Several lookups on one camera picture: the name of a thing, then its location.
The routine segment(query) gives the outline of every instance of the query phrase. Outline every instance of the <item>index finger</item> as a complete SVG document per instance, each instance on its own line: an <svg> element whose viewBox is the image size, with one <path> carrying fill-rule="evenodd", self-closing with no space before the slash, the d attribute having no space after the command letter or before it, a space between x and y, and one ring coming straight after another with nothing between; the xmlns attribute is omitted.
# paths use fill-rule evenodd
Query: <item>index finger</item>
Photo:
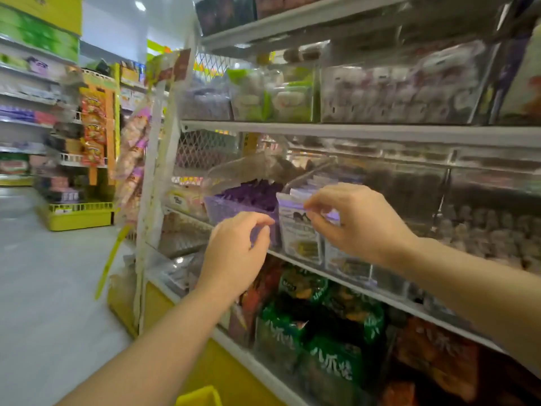
<svg viewBox="0 0 541 406"><path fill-rule="evenodd" d="M321 209L331 207L339 209L342 205L342 192L338 188L339 184L327 185L317 191L304 203L305 209Z"/></svg>
<svg viewBox="0 0 541 406"><path fill-rule="evenodd" d="M260 212L240 212L233 219L236 226L252 229L256 225L273 225L274 219Z"/></svg>

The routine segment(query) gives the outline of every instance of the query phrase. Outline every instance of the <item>yellow strip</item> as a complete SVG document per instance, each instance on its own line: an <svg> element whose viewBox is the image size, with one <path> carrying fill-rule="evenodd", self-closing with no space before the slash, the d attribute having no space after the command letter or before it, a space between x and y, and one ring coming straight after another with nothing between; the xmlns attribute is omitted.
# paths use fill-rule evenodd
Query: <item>yellow strip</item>
<svg viewBox="0 0 541 406"><path fill-rule="evenodd" d="M107 259L107 263L105 264L105 267L103 268L103 273L101 275L101 278L99 279L98 288L96 289L96 294L94 295L95 300L98 300L101 296L103 288L105 287L105 282L107 281L107 276L109 275L109 270L111 269L112 262L115 259L116 252L118 251L118 247L120 246L122 241L128 236L128 232L130 232L131 227L131 225L124 226L118 233L118 237L116 237L115 245L113 245L112 247L111 253L109 254L109 259Z"/></svg>

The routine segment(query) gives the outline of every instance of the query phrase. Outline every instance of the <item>yellow shopping basket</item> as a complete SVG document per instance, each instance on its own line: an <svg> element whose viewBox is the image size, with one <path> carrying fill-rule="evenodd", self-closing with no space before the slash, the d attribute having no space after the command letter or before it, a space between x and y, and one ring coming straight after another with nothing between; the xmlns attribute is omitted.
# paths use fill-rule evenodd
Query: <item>yellow shopping basket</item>
<svg viewBox="0 0 541 406"><path fill-rule="evenodd" d="M222 401L214 387L206 386L180 396L176 400L175 406L222 406Z"/></svg>

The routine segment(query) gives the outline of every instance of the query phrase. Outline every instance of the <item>tile floor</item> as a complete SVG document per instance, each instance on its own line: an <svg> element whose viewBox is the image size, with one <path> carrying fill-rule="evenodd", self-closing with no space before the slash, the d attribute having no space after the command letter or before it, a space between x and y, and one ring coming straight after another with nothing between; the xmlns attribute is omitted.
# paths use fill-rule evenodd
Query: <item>tile floor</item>
<svg viewBox="0 0 541 406"><path fill-rule="evenodd" d="M50 406L131 342L94 300L113 227L50 232L33 189L0 188L0 403ZM130 254L123 245L112 268Z"/></svg>

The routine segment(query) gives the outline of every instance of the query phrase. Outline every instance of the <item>right hand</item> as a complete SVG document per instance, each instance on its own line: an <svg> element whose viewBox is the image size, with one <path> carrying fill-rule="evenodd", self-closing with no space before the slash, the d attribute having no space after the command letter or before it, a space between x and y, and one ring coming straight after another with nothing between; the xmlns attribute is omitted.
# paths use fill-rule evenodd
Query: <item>right hand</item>
<svg viewBox="0 0 541 406"><path fill-rule="evenodd" d="M371 264L394 269L414 252L417 236L379 192L339 183L321 188L304 204L315 230L335 247ZM323 214L336 209L340 225Z"/></svg>

